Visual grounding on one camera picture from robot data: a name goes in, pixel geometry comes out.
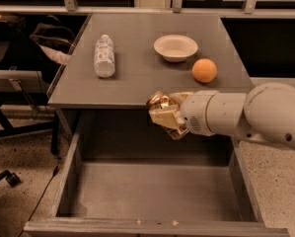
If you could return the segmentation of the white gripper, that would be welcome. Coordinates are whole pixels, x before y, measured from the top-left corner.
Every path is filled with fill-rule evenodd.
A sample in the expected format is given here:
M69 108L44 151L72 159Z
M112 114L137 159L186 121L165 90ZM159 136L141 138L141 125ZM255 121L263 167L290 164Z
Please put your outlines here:
M193 134L211 136L213 132L208 126L207 108L216 94L216 90L170 93L169 97L176 105L151 108L149 116L152 122L166 128L178 129L185 125Z

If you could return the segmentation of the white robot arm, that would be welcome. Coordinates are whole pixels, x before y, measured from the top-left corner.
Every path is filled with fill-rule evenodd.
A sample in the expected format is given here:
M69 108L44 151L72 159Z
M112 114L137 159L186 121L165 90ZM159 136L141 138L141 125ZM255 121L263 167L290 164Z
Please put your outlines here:
M239 141L295 150L295 88L258 85L249 93L217 90L154 94L149 116L173 138L187 133L230 136Z

